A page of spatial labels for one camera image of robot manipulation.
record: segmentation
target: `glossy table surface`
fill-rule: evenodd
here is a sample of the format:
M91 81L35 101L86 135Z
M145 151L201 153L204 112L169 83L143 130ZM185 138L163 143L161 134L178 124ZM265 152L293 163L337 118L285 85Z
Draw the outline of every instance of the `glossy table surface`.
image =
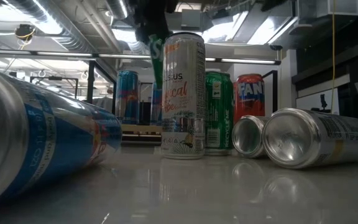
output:
M358 223L358 164L118 154L0 206L0 223Z

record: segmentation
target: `energy drink can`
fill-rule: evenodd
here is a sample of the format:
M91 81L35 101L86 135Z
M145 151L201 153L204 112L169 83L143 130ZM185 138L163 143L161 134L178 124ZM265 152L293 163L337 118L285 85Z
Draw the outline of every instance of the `energy drink can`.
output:
M234 125L233 145L244 157L256 158L266 155L262 143L262 131L268 119L266 117L246 115Z
M233 83L230 74L206 72L206 155L228 155L232 149Z
M139 122L139 79L137 72L118 72L116 116L122 124Z
M237 78L234 123L242 116L265 116L265 84L261 75L240 75Z
M156 34L150 35L150 55L152 58L154 78L157 84L157 88L162 89L162 63L164 59L163 47L164 39L157 37Z
M358 161L358 119L285 108L266 122L263 144L276 164L292 168Z
M121 136L113 114L0 73L0 201L104 161Z
M165 157L199 159L205 152L205 46L181 32L165 42L162 144Z
M161 126L162 120L162 89L157 88L157 83L153 83L152 106L150 112L150 124Z

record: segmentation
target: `red can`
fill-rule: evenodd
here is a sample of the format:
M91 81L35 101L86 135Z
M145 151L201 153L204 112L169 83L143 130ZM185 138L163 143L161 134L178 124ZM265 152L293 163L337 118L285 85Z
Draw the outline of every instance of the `red can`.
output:
M234 88L234 123L245 115L265 116L265 83L261 75L240 75Z

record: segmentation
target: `soda can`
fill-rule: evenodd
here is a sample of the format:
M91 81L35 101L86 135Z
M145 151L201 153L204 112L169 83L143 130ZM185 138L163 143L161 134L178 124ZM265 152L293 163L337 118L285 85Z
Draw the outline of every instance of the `soda can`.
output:
M121 70L117 78L116 116L122 124L139 122L139 79L137 72Z
M150 125L161 126L162 120L162 89L157 88L157 82L153 83L152 106L150 112Z
M240 75L237 78L234 123L242 116L265 116L265 83L261 75Z
M266 155L262 143L262 131L268 119L245 115L234 125L232 141L237 152L248 158Z
M0 201L104 161L121 136L113 114L0 73Z
M162 62L164 59L163 47L164 39L157 37L156 34L150 35L150 56L152 58L154 78L158 89L162 89Z
M358 161L358 119L285 108L266 122L263 144L276 164L292 169Z
M180 32L165 42L162 85L162 154L199 159L205 152L205 46Z
M232 149L233 83L230 74L206 72L206 155L223 156Z

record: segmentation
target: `green can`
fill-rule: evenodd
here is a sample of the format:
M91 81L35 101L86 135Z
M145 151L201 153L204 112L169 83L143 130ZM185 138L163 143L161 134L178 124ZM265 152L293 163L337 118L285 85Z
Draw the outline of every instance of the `green can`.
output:
M162 89L162 63L164 59L164 40L156 34L150 35L150 56L152 58L154 78L158 89Z
M206 72L206 155L224 156L232 149L233 83L230 74Z

